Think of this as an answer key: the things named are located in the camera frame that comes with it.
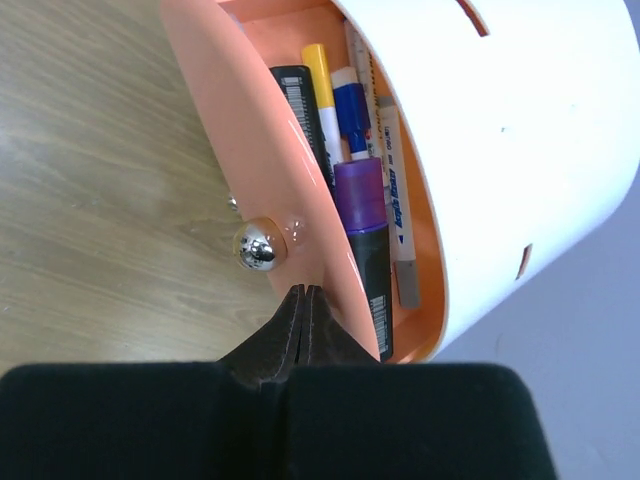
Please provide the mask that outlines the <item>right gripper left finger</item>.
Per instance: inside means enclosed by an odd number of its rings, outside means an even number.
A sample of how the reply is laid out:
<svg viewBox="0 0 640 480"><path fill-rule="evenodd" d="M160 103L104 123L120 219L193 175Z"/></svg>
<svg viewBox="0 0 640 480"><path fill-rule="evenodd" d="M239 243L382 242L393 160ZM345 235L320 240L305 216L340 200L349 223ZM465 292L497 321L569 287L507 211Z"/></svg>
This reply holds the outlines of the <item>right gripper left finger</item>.
<svg viewBox="0 0 640 480"><path fill-rule="evenodd" d="M275 371L241 382L216 362L49 363L1 379L5 479L282 479L282 375L291 365L305 289L270 319L283 327Z"/></svg>

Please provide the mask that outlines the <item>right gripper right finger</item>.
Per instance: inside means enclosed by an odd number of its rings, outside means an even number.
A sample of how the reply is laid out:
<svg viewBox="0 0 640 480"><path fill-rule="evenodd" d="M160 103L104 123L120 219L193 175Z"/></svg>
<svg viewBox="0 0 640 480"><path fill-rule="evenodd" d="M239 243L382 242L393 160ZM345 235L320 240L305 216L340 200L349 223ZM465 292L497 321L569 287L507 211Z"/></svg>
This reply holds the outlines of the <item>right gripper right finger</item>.
<svg viewBox="0 0 640 480"><path fill-rule="evenodd" d="M285 388L283 479L554 479L529 389L487 363L308 363Z"/></svg>

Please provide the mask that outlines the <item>orange top drawer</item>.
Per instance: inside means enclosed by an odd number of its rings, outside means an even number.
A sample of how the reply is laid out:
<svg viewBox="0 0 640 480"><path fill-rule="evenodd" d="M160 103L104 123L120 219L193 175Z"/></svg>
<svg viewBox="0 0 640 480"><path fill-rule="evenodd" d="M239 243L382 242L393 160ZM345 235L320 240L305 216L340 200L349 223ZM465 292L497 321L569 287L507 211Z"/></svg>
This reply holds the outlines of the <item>orange top drawer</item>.
<svg viewBox="0 0 640 480"><path fill-rule="evenodd" d="M480 38L454 1L166 1L162 21L216 158L244 219L266 217L288 248L269 276L285 293L319 284L347 329L374 344L360 280L337 211L292 109L270 69L323 43L333 66L347 63L341 24L351 20L398 101L409 151L408 186L417 225L418 269L427 300L395 320L397 361L438 353L480 317L465 292L462 199L465 160L456 99Z"/></svg>

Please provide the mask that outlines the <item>purple black highlighter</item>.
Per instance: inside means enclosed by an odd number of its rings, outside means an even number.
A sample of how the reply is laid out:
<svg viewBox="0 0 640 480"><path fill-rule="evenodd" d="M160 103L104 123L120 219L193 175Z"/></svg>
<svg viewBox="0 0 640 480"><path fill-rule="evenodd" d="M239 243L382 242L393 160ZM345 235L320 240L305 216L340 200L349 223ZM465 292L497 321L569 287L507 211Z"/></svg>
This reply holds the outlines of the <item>purple black highlighter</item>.
<svg viewBox="0 0 640 480"><path fill-rule="evenodd" d="M393 355L390 233L381 161L334 167L337 211L351 246L374 326L380 359Z"/></svg>

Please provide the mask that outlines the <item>grey silver pen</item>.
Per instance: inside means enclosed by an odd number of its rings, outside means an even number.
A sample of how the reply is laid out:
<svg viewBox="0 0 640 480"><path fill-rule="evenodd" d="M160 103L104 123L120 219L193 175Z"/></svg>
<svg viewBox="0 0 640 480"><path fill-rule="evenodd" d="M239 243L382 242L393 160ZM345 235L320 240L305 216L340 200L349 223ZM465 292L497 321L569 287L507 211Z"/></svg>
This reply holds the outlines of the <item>grey silver pen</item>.
<svg viewBox="0 0 640 480"><path fill-rule="evenodd" d="M371 123L367 146L383 161L387 211L391 224L391 252L399 303L405 309L421 305L416 250L411 221L405 156L400 132L399 110L391 96L381 96L374 78L374 58L363 37L344 22L349 60L363 86Z"/></svg>

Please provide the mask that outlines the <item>blue capped white marker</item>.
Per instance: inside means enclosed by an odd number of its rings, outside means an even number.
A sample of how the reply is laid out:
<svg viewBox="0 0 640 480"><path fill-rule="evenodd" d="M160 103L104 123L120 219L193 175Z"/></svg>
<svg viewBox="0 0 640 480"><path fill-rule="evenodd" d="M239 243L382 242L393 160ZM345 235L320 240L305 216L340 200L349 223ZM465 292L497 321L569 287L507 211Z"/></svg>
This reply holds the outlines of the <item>blue capped white marker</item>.
<svg viewBox="0 0 640 480"><path fill-rule="evenodd" d="M354 67L343 67L331 74L339 130L347 141L352 160L371 157L368 137L371 134L364 88Z"/></svg>

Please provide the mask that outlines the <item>black blue capped highlighter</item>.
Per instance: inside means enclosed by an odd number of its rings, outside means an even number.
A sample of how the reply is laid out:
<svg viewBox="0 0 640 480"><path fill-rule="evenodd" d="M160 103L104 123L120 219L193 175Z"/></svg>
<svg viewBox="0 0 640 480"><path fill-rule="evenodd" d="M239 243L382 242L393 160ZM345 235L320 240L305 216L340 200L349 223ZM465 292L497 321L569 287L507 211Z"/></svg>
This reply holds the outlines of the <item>black blue capped highlighter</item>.
<svg viewBox="0 0 640 480"><path fill-rule="evenodd" d="M329 190L333 192L333 171L325 146L310 69L305 65L281 65L270 67L269 70L289 103Z"/></svg>

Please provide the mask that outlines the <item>yellow white pen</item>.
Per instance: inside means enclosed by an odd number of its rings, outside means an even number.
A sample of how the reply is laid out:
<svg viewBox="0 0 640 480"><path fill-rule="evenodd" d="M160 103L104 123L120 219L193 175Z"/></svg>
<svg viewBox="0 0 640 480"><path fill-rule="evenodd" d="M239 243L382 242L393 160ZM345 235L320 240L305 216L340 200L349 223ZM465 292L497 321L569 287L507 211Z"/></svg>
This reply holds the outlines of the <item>yellow white pen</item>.
<svg viewBox="0 0 640 480"><path fill-rule="evenodd" d="M306 45L301 50L301 57L311 73L325 148L331 167L334 167L344 162L344 155L324 45L319 43Z"/></svg>

